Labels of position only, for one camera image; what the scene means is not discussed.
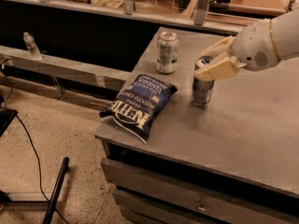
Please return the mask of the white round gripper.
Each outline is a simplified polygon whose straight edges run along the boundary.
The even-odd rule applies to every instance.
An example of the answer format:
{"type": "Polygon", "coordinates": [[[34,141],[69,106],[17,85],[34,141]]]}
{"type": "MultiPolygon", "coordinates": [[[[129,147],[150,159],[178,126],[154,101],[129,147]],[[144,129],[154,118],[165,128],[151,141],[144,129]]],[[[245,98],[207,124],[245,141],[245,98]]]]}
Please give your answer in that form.
{"type": "Polygon", "coordinates": [[[271,21],[253,23],[236,37],[230,35],[200,52],[200,57],[213,59],[194,72],[201,81],[231,78],[241,68],[261,71],[278,65],[279,57],[272,37],[271,21]],[[214,59],[223,54],[225,58],[214,59]]]}

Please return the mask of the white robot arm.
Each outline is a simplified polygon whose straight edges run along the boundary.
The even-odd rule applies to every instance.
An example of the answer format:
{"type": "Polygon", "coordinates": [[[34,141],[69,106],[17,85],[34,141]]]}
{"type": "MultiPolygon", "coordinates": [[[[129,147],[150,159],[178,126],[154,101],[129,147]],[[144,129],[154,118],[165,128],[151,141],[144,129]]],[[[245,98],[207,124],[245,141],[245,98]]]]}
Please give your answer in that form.
{"type": "Polygon", "coordinates": [[[289,11],[272,20],[257,21],[237,36],[228,36],[200,53],[194,76],[201,81],[234,77],[241,68],[261,71],[281,61],[299,56],[299,10],[289,11]]]}

